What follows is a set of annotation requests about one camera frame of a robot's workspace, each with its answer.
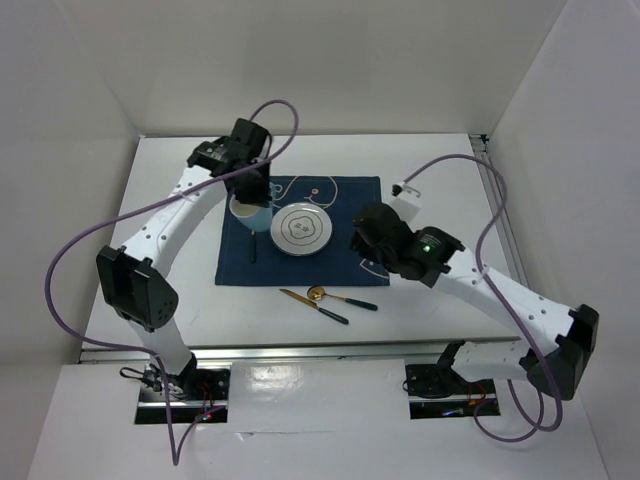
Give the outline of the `light blue mug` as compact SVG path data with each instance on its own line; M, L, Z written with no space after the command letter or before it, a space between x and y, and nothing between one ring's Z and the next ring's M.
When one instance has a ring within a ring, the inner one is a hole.
M247 229L252 232L267 232L271 228L273 219L273 194L275 184L269 183L269 201L265 206L243 204L233 194L228 202L230 213Z

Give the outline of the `white plate with dark rim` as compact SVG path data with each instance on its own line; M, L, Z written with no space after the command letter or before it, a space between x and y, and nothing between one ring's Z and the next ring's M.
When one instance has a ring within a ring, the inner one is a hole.
M273 216L270 236L283 253L302 257L323 250L333 235L333 223L324 209L306 202L286 205Z

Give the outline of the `gold fork green handle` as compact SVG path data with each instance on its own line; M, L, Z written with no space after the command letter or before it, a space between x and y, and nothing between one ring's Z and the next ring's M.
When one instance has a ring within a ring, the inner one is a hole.
M257 261L258 254L258 237L255 231L251 232L251 242L250 242L250 254L249 261L251 264L255 264Z

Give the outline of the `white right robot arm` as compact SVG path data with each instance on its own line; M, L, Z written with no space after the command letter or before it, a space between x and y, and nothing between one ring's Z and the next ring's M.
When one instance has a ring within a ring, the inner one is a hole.
M596 346L599 314L542 295L479 264L475 251L445 231L409 226L420 209L419 192L394 186L391 202L369 203L354 216L350 247L361 257L462 300L518 335L516 341L457 341L441 355L436 379L448 392L484 379L527 381L568 401Z

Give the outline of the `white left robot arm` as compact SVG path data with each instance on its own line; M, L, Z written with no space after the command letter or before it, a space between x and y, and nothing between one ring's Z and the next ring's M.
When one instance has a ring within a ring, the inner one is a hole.
M238 119L227 136L198 145L159 208L119 248L103 247L96 257L105 302L126 320L144 348L154 352L151 382L176 399L197 387L197 360L174 320L179 296L167 277L179 251L205 216L231 199L254 231L271 223L272 143L262 126Z

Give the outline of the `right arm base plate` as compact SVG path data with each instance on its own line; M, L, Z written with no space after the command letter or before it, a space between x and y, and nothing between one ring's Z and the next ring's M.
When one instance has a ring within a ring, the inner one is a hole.
M453 419L501 414L492 380L467 382L435 364L407 364L402 389L412 420Z

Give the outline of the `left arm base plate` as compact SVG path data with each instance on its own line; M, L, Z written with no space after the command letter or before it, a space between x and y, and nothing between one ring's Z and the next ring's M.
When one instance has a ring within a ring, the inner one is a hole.
M165 425L165 392L154 365L143 370L122 367L119 375L140 384L136 425ZM201 369L183 388L169 384L171 418L174 424L189 424L201 417L204 424L226 423L231 371L228 367Z

